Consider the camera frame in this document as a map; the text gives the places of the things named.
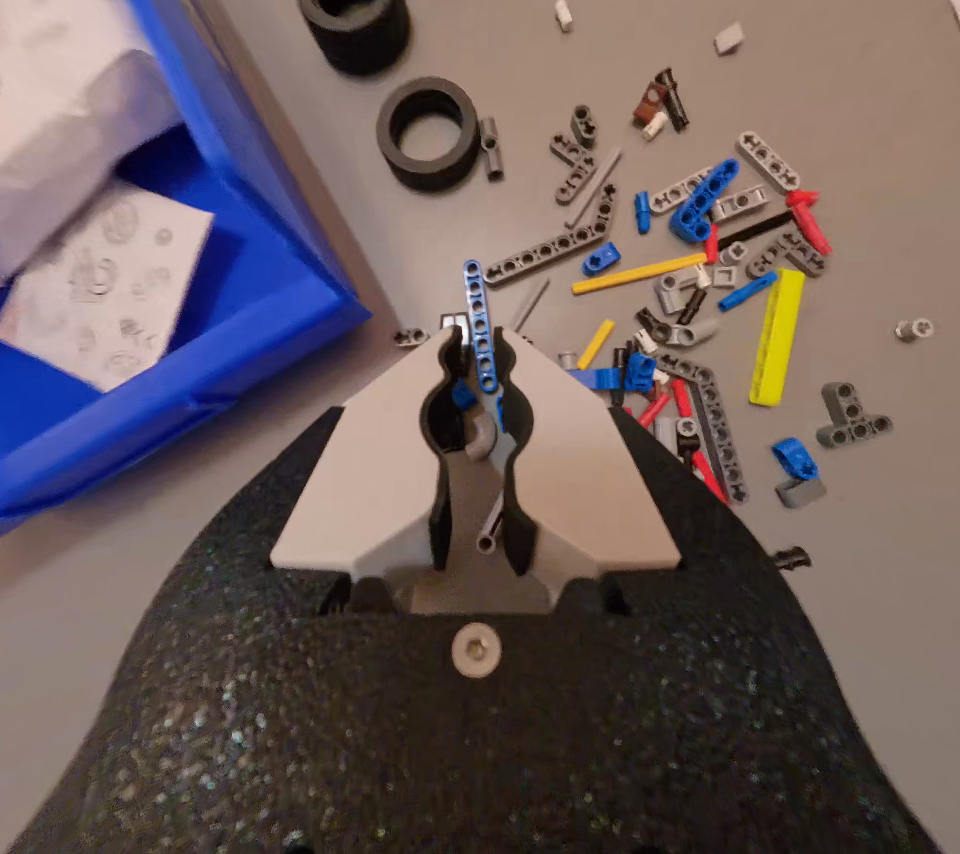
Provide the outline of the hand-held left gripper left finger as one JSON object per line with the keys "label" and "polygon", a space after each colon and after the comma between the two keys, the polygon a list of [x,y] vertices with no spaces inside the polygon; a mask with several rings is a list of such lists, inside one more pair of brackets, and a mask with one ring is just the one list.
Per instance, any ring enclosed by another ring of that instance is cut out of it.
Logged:
{"label": "hand-held left gripper left finger", "polygon": [[451,328],[350,398],[270,556],[277,569],[410,580],[450,555],[450,474],[428,423],[460,375]]}

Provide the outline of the black rubber lego tire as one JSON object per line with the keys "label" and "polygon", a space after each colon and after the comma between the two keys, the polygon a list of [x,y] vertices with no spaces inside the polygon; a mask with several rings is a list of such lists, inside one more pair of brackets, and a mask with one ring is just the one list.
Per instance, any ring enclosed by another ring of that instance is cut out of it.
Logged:
{"label": "black rubber lego tire", "polygon": [[348,75],[390,68],[409,43],[406,0],[297,0],[297,6],[330,66]]}
{"label": "black rubber lego tire", "polygon": [[[411,157],[402,148],[408,128],[427,115],[445,116],[459,128],[449,151],[434,159]],[[420,192],[455,188],[472,174],[481,150],[481,130],[474,102],[449,79],[426,76],[396,88],[384,101],[376,122],[379,150],[396,179]]]}

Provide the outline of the pile of lego pieces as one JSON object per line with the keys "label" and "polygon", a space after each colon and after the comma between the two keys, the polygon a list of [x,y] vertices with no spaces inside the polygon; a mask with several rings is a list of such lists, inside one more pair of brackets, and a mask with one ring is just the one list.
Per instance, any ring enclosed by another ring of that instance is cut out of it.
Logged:
{"label": "pile of lego pieces", "polygon": [[[771,291],[751,375],[749,402],[753,405],[773,407],[782,401],[786,390],[786,377],[806,280],[822,274],[833,248],[811,212],[819,199],[819,193],[802,189],[801,177],[795,165],[787,163],[785,158],[754,130],[744,131],[738,136],[736,149],[762,172],[771,188],[783,195],[783,201],[789,208],[787,212],[768,217],[766,221],[753,225],[752,233],[741,231],[736,236],[719,239],[714,237],[715,228],[721,223],[753,212],[770,200],[764,189],[739,190],[725,194],[723,191],[730,187],[739,172],[739,162],[726,159],[668,189],[656,192],[649,198],[651,215],[671,213],[668,224],[671,235],[684,243],[701,245],[702,250],[698,248],[696,253],[684,257],[624,269],[613,274],[605,268],[607,272],[601,272],[597,277],[588,271],[587,279],[573,284],[571,292],[581,296],[653,279],[664,282],[659,287],[663,291],[667,291],[666,280],[676,282],[669,288],[671,291],[686,290],[688,286],[695,285],[700,277],[700,267],[706,266],[710,266],[716,275],[710,275],[712,287],[719,289],[720,269],[735,266],[724,260],[726,254],[732,256],[735,247],[743,246],[751,237],[769,233],[769,229],[790,228],[781,231],[779,241],[773,245],[768,244],[758,260],[744,267],[749,274],[750,283],[734,289],[717,304],[720,312],[727,313],[746,303],[751,297],[765,290]],[[469,260],[463,266],[468,303],[472,305],[474,300],[483,302],[488,288],[510,284],[580,250],[586,250],[591,244],[595,247],[597,240],[607,236],[602,228],[608,228],[608,220],[598,213],[591,225],[576,231],[567,231],[537,247],[487,266]],[[718,253],[714,261],[708,257],[706,251],[715,239]],[[783,255],[794,263],[796,269],[776,267],[778,255]],[[704,409],[713,418],[708,423],[712,447],[707,446],[714,455],[714,476],[718,480],[722,477],[721,487],[726,491],[729,500],[745,503],[749,500],[749,492],[738,473],[740,464],[737,450],[734,441],[728,439],[727,435],[722,435],[721,431],[721,427],[726,423],[721,400],[710,400],[706,386],[702,385],[698,389]]]}

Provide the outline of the small blue lego connector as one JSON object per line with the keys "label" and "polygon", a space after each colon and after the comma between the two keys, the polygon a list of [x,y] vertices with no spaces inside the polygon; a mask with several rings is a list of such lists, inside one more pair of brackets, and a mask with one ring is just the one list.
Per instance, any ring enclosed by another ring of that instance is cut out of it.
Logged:
{"label": "small blue lego connector", "polygon": [[820,476],[820,469],[805,444],[796,437],[788,437],[772,445],[778,464],[786,474],[800,482]]}

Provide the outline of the dark grey T-shaped lego beam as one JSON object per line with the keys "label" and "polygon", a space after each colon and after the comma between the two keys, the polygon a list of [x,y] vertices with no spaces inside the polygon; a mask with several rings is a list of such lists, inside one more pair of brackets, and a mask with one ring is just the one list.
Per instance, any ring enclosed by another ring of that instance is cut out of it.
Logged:
{"label": "dark grey T-shaped lego beam", "polygon": [[826,450],[848,450],[877,437],[888,436],[894,430],[889,417],[865,410],[857,389],[850,382],[828,382],[822,386],[821,395],[830,422],[817,430],[816,438]]}

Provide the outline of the blue lego beam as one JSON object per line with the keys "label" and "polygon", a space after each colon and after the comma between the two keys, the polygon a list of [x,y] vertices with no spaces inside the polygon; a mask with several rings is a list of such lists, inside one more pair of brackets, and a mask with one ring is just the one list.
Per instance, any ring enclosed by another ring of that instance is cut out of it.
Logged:
{"label": "blue lego beam", "polygon": [[477,260],[467,260],[462,266],[462,273],[478,385],[484,393],[494,395],[498,391],[499,381],[482,266]]}

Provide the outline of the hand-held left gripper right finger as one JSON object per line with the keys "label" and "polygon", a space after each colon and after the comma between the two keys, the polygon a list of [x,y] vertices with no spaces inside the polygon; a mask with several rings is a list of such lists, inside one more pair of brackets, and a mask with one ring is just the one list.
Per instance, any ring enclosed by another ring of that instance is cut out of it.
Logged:
{"label": "hand-held left gripper right finger", "polygon": [[497,329],[501,542],[518,576],[674,570],[681,553],[612,411],[521,335]]}

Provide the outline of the blue plastic bin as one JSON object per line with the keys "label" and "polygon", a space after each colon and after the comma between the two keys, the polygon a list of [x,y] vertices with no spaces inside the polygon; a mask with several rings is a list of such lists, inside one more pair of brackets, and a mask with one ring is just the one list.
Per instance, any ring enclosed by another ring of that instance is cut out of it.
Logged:
{"label": "blue plastic bin", "polygon": [[182,116],[120,175],[213,214],[170,351],[108,393],[2,345],[1,530],[118,476],[366,322],[348,273],[192,0],[126,0]]}

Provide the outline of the dark grey lego tube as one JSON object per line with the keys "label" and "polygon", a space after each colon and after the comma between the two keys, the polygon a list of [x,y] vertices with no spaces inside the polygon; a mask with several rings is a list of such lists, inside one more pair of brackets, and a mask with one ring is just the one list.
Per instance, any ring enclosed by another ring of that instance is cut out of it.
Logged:
{"label": "dark grey lego tube", "polygon": [[485,556],[494,554],[498,549],[499,530],[503,520],[503,490],[500,490],[493,505],[476,538],[476,548]]}

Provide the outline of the grey lego connector block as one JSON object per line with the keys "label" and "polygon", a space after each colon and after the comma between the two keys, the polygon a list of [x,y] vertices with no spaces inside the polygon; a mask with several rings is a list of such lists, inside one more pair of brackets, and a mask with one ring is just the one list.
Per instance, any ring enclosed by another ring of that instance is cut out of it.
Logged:
{"label": "grey lego connector block", "polygon": [[826,495],[827,489],[820,477],[809,479],[794,477],[777,485],[775,492],[784,507],[796,510],[821,500]]}

